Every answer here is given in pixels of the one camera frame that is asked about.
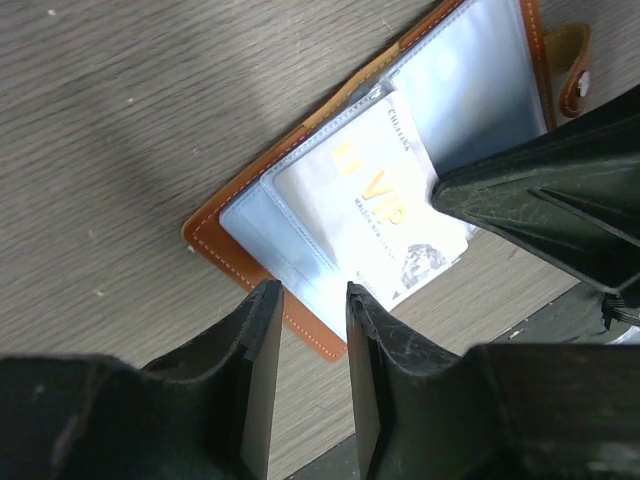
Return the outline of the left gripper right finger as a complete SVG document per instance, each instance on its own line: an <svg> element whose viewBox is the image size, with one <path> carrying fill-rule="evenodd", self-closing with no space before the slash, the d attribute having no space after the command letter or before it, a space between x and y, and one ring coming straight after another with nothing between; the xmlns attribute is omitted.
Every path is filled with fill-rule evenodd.
<svg viewBox="0 0 640 480"><path fill-rule="evenodd" d="M455 355L346 291L364 479L635 479L635 345L480 344Z"/></svg>

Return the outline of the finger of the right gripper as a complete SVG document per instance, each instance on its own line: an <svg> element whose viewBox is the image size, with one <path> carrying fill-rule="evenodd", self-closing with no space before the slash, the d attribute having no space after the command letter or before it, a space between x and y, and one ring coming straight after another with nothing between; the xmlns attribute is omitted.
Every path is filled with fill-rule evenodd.
<svg viewBox="0 0 640 480"><path fill-rule="evenodd" d="M638 88L443 175L432 204L604 293L638 299Z"/></svg>

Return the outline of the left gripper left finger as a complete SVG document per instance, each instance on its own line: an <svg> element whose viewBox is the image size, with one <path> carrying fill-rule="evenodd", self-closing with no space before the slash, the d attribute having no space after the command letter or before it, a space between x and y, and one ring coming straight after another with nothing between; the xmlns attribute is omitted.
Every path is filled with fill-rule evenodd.
<svg viewBox="0 0 640 480"><path fill-rule="evenodd" d="M5 479L263 479L284 291L274 280L135 368L105 355L1 358Z"/></svg>

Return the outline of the white gold VIP card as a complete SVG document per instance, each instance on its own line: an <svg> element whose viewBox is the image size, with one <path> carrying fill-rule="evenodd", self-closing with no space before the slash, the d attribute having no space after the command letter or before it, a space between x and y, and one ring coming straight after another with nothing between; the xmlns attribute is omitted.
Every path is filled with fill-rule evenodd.
<svg viewBox="0 0 640 480"><path fill-rule="evenodd" d="M436 179L406 99L390 91L271 182L342 276L392 309L468 247L465 227L430 204Z"/></svg>

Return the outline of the brown leather card holder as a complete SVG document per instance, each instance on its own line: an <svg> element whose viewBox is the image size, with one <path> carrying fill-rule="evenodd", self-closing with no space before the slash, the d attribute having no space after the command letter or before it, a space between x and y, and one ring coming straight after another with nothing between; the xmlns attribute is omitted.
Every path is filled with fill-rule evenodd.
<svg viewBox="0 0 640 480"><path fill-rule="evenodd" d="M546 31L534 1L442 1L222 187L185 240L246 289L279 279L284 320L328 361L347 349L343 297L393 309L454 265L473 227L436 212L447 172L579 116L584 23Z"/></svg>

